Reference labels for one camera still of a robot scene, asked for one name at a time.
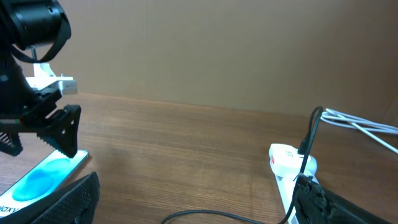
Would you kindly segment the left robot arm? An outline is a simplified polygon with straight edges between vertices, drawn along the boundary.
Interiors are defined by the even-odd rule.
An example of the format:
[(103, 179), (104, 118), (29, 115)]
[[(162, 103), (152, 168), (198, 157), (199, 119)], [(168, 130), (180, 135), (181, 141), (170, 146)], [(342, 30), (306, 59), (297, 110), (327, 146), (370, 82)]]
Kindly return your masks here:
[(77, 153), (80, 105), (57, 109), (62, 90), (32, 88), (18, 65), (51, 61), (71, 36), (58, 1), (1, 1), (1, 152), (18, 156), (19, 135), (34, 133), (69, 158)]

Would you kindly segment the Galaxy smartphone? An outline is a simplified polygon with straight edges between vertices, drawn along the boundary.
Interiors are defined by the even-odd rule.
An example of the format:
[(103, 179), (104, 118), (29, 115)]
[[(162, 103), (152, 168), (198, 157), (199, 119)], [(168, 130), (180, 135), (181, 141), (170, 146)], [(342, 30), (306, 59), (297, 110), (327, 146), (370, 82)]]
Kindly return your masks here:
[(89, 156), (85, 150), (77, 151), (72, 158), (53, 151), (1, 194), (1, 217), (18, 212), (59, 189)]

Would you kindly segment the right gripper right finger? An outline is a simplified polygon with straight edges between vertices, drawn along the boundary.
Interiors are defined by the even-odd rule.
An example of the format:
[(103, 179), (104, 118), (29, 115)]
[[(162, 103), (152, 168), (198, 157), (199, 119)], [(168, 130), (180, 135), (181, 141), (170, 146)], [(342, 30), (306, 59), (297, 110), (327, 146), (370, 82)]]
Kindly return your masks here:
[(294, 190), (295, 216), (304, 224), (389, 224), (367, 210), (299, 174)]

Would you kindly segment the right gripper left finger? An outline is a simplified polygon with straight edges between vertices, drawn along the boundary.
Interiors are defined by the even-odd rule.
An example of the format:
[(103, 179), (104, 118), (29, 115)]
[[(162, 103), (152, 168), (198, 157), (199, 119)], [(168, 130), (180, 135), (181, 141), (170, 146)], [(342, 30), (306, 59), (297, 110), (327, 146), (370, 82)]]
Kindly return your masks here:
[(99, 198), (99, 177), (96, 172), (92, 172), (18, 212), (1, 218), (1, 224), (91, 224)]

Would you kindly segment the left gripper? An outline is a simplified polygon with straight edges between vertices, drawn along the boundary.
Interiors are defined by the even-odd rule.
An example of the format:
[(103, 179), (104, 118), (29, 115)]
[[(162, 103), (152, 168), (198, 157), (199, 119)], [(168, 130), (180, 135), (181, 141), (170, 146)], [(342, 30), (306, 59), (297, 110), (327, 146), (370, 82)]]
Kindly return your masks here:
[(48, 145), (73, 158), (78, 150), (81, 107), (66, 105), (54, 112), (61, 97), (62, 92), (57, 87), (34, 90), (18, 64), (2, 63), (1, 152), (18, 156), (23, 147), (17, 133), (37, 133)]

